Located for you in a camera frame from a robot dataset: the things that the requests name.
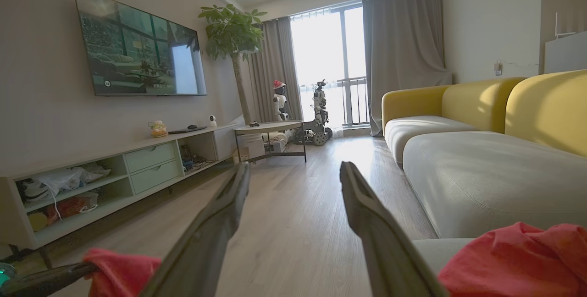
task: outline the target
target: yellow figurine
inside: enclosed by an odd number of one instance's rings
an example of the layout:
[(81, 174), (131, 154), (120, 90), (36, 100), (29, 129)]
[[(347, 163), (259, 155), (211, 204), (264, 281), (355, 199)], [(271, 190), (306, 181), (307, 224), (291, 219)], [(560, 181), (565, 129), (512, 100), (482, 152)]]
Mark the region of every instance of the yellow figurine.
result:
[(149, 126), (151, 126), (151, 136), (153, 138), (161, 138), (161, 137), (167, 136), (169, 134), (167, 132), (167, 127), (160, 120), (156, 120), (155, 122), (150, 122)]

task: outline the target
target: yellow round object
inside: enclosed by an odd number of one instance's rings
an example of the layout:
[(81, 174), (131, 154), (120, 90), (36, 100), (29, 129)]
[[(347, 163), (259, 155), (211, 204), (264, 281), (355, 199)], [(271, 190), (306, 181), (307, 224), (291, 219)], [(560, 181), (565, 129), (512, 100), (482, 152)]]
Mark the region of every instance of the yellow round object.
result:
[(47, 216), (44, 213), (29, 214), (29, 221), (33, 228), (33, 232), (38, 232), (47, 227)]

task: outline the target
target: balcony railing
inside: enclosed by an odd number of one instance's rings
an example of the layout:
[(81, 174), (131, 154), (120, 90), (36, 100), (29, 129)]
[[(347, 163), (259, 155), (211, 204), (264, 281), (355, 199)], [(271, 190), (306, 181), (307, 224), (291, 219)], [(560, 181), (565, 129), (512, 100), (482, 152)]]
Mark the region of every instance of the balcony railing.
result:
[[(314, 120), (315, 87), (316, 84), (300, 86), (304, 121)], [(322, 89), (327, 97), (328, 126), (350, 128), (369, 124), (366, 77), (327, 82)]]

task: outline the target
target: gray seat cushion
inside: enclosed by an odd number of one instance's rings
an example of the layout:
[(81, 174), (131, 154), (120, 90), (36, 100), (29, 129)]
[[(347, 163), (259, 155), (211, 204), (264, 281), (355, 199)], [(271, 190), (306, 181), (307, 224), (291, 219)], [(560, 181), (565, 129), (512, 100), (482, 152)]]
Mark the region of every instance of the gray seat cushion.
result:
[(475, 238), (518, 221), (587, 226), (587, 158), (494, 132), (425, 134), (403, 163), (441, 238)]
[(430, 266), (430, 269), (438, 274), (449, 260), (472, 240), (468, 238), (441, 238), (419, 239), (411, 242), (422, 255), (426, 264)]
[(409, 139), (421, 134), (439, 132), (476, 131), (477, 128), (459, 121), (438, 116), (414, 116), (390, 120), (385, 124), (385, 141), (399, 164)]

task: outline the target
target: flat screen tv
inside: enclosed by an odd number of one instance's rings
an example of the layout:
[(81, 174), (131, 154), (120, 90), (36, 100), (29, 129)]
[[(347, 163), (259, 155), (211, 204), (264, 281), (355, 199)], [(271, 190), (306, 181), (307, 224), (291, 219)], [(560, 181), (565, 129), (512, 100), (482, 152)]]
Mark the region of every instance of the flat screen tv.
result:
[(197, 32), (114, 0), (76, 0), (97, 96), (206, 95)]

